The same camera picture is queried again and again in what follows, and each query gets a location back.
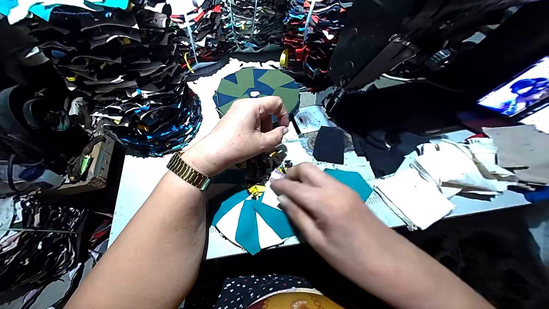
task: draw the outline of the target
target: string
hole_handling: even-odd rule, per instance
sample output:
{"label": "string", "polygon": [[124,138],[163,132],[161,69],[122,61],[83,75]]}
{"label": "string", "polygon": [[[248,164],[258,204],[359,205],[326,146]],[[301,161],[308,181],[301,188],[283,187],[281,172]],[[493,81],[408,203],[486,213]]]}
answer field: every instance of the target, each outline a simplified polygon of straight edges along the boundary
{"label": "string", "polygon": [[254,6],[254,17],[253,19],[251,20],[251,36],[250,36],[250,41],[248,43],[248,47],[252,49],[253,51],[253,48],[252,48],[252,39],[254,38],[254,28],[255,28],[255,12],[257,11],[257,0],[255,0],[255,6]]}

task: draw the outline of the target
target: white fabric scrap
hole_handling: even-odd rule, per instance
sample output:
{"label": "white fabric scrap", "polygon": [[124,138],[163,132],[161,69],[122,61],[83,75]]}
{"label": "white fabric scrap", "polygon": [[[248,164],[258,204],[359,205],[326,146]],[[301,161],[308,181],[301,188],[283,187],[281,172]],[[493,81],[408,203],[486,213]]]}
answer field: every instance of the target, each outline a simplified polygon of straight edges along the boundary
{"label": "white fabric scrap", "polygon": [[455,208],[415,169],[376,181],[375,191],[410,230],[424,230]]}
{"label": "white fabric scrap", "polygon": [[[512,176],[509,171],[495,168],[495,157],[490,163],[489,153],[483,152],[481,144],[473,146],[474,151],[486,162],[488,167],[502,174]],[[423,144],[422,155],[418,156],[412,166],[420,175],[440,187],[445,196],[450,197],[462,190],[476,193],[498,195],[514,184],[512,181],[501,181],[475,159],[475,155],[465,144],[441,140],[438,144]]]}

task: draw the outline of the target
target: teal fabric piece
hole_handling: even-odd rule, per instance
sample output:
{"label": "teal fabric piece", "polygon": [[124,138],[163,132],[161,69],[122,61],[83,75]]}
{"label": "teal fabric piece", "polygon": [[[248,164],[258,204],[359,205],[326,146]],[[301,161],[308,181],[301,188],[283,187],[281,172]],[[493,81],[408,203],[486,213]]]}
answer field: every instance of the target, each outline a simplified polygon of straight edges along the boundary
{"label": "teal fabric piece", "polygon": [[253,200],[244,201],[244,205],[240,211],[240,217],[238,218],[237,233],[234,238],[240,246],[252,255],[261,251],[254,203],[258,202]]}
{"label": "teal fabric piece", "polygon": [[9,11],[18,5],[17,0],[0,1],[0,14],[8,16]]}
{"label": "teal fabric piece", "polygon": [[273,229],[278,237],[284,239],[295,235],[288,215],[271,206],[265,205],[258,201],[253,201],[255,211],[265,220],[267,225]]}
{"label": "teal fabric piece", "polygon": [[217,212],[215,213],[214,220],[212,221],[211,225],[216,226],[217,222],[219,222],[219,220],[227,212],[229,212],[229,210],[233,209],[233,207],[236,204],[242,202],[248,196],[249,196],[248,191],[247,190],[242,190],[242,191],[232,195],[228,199],[224,200],[223,202],[221,202],[221,206],[219,207],[219,210],[217,210]]}
{"label": "teal fabric piece", "polygon": [[357,172],[347,172],[345,170],[329,168],[325,169],[324,172],[341,181],[343,184],[353,188],[365,202],[373,191],[362,176],[360,176]]}
{"label": "teal fabric piece", "polygon": [[92,2],[109,8],[121,8],[125,10],[128,7],[128,0],[103,0],[103,2]]}

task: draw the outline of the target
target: fingernail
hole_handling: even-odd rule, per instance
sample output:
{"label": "fingernail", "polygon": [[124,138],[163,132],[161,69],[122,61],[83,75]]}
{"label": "fingernail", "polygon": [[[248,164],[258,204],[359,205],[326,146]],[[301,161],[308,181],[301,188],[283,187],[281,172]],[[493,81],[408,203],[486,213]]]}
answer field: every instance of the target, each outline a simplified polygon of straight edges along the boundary
{"label": "fingernail", "polygon": [[278,200],[278,202],[280,202],[282,204],[287,203],[289,201],[289,199],[284,195],[279,195],[279,196],[277,196],[276,199]]}

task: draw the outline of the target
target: green fabric piece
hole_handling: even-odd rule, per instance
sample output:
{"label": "green fabric piece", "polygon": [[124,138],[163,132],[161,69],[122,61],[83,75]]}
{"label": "green fabric piece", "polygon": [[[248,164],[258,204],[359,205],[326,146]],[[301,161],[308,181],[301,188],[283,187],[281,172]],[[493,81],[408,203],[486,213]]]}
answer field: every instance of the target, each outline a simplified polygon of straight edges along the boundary
{"label": "green fabric piece", "polygon": [[228,199],[221,202],[221,205],[217,212],[214,215],[214,220],[212,221],[211,225],[216,226],[217,222],[226,214],[229,212],[229,210],[233,209],[233,207],[242,202],[245,198],[249,196],[247,190],[242,190],[232,196],[230,196]]}
{"label": "green fabric piece", "polygon": [[238,85],[246,89],[254,87],[254,70],[245,68],[236,72]]}
{"label": "green fabric piece", "polygon": [[278,235],[278,237],[284,239],[295,235],[288,215],[271,206],[254,201],[254,209],[265,220],[265,223]]}
{"label": "green fabric piece", "polygon": [[279,70],[267,70],[267,72],[265,72],[257,80],[273,89],[276,89],[293,81],[294,79],[291,78],[289,75],[280,72]]}
{"label": "green fabric piece", "polygon": [[240,217],[238,218],[237,233],[234,237],[240,246],[252,255],[261,251],[254,203],[258,202],[253,200],[244,201],[244,205],[240,211]]}
{"label": "green fabric piece", "polygon": [[238,99],[246,99],[246,98],[249,98],[250,96],[248,95],[243,95],[242,97],[240,98],[236,98],[232,101],[230,101],[229,103],[219,107],[219,110],[223,113],[223,115],[225,115],[227,113],[227,111],[229,110],[229,108],[231,108],[231,105],[233,104],[234,101],[238,100]]}
{"label": "green fabric piece", "polygon": [[286,110],[289,112],[293,111],[296,104],[299,100],[299,89],[288,89],[288,88],[276,88],[273,92],[274,96],[279,96],[286,106]]}
{"label": "green fabric piece", "polygon": [[343,184],[351,187],[365,202],[373,191],[368,183],[357,172],[347,172],[345,170],[329,168],[325,169],[324,172],[341,181]]}
{"label": "green fabric piece", "polygon": [[221,93],[221,94],[224,94],[224,95],[227,95],[227,96],[232,96],[232,97],[240,97],[242,96],[246,90],[248,88],[244,88],[240,85],[237,85],[231,81],[228,81],[226,79],[222,79],[221,82],[219,83],[219,88],[217,88],[217,92],[218,93]]}

